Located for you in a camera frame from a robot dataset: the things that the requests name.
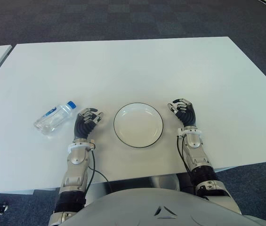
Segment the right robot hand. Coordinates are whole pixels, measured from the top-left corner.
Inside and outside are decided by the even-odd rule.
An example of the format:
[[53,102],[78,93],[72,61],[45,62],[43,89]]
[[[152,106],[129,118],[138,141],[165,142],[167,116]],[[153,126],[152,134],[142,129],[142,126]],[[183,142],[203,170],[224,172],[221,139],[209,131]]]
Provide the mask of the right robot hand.
[[167,104],[168,108],[186,126],[196,125],[196,115],[191,102],[184,98],[176,99]]

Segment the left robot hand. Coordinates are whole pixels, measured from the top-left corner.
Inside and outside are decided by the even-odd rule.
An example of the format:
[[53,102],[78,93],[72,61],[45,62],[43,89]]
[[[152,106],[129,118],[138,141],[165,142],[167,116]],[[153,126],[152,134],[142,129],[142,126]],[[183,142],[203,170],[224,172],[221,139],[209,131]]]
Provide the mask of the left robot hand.
[[95,108],[85,108],[77,114],[74,125],[74,141],[77,139],[88,139],[89,134],[101,121],[104,113],[97,114]]

